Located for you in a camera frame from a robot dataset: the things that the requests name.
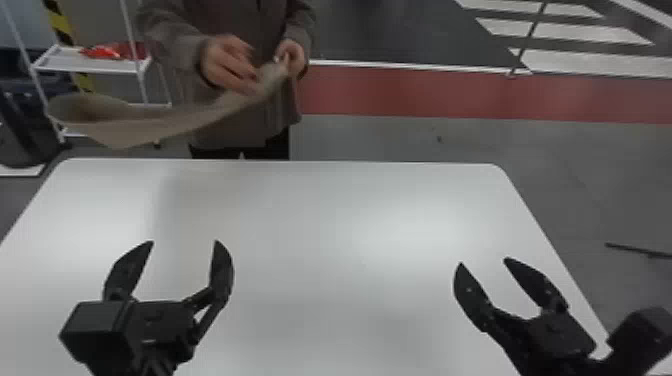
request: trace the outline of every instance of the floor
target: floor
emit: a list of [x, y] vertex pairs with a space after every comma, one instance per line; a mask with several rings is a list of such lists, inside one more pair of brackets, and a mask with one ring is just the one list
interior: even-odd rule
[[[672, 310], [672, 263], [604, 247], [672, 253], [669, 2], [554, 1], [522, 62], [538, 1], [315, 3], [293, 159], [494, 163], [609, 330], [642, 307]], [[513, 65], [533, 74], [501, 74]], [[181, 139], [126, 152], [80, 140], [58, 160], [77, 156], [188, 154]], [[0, 178], [0, 239], [43, 180]]]
[[[672, 78], [672, 10], [664, 0], [551, 1], [528, 44], [539, 0], [315, 3], [319, 59]], [[514, 55], [524, 46], [520, 64]]]

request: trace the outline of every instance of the person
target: person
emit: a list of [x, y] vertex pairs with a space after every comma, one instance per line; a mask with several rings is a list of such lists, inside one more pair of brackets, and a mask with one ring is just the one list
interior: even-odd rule
[[288, 159], [300, 120], [296, 79], [308, 68], [316, 22], [311, 0], [147, 0], [136, 23], [152, 55], [175, 70], [187, 102], [233, 90], [254, 95], [257, 69], [287, 64], [291, 79], [262, 104], [194, 132], [196, 159]]

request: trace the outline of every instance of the red object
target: red object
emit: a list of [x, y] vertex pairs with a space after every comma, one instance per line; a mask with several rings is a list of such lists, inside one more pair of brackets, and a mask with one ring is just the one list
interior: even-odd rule
[[[142, 42], [136, 42], [135, 48], [138, 53], [138, 59], [147, 58], [147, 49]], [[92, 59], [108, 60], [133, 60], [133, 50], [130, 42], [118, 42], [99, 44], [97, 46], [82, 48], [79, 53]]]

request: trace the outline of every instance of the hand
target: hand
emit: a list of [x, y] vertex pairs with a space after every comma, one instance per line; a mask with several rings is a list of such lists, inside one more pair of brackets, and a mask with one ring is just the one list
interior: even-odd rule
[[298, 77], [306, 67], [306, 54], [303, 52], [303, 47], [292, 39], [285, 39], [280, 42], [278, 49], [275, 51], [275, 59], [286, 61], [289, 75], [294, 78]]
[[234, 35], [212, 37], [201, 56], [201, 72], [214, 85], [254, 95], [259, 78], [251, 53], [252, 47]]

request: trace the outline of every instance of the white floor marking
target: white floor marking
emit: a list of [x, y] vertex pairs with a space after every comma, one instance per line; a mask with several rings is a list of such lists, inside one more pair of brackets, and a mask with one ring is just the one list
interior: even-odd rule
[[523, 63], [533, 72], [672, 78], [672, 58], [527, 50]]
[[639, 13], [644, 17], [647, 17], [653, 21], [658, 22], [659, 24], [666, 26], [668, 29], [672, 29], [672, 16], [669, 14], [663, 13], [658, 9], [652, 8], [644, 3], [640, 3], [635, 0], [611, 0], [612, 2], [628, 8], [635, 13]]
[[[539, 11], [541, 2], [516, 1], [516, 0], [456, 0], [465, 9], [483, 9], [504, 12], [533, 13]], [[594, 10], [574, 4], [548, 4], [546, 12], [554, 16], [580, 16], [602, 18], [602, 15]]]
[[[511, 68], [506, 67], [487, 67], [487, 66], [466, 66], [466, 65], [435, 65], [435, 64], [406, 64], [406, 63], [386, 63], [380, 61], [353, 61], [353, 60], [324, 60], [312, 59], [311, 65], [315, 66], [336, 66], [351, 68], [379, 68], [379, 69], [405, 69], [405, 70], [424, 70], [437, 72], [481, 72], [481, 73], [507, 73]], [[519, 74], [531, 74], [527, 69], [520, 69]]]
[[[477, 18], [478, 22], [494, 35], [524, 37], [532, 22], [509, 21], [492, 18]], [[651, 45], [652, 43], [622, 27], [569, 25], [541, 22], [534, 33], [535, 38], [580, 40], [589, 42], [632, 43]]]

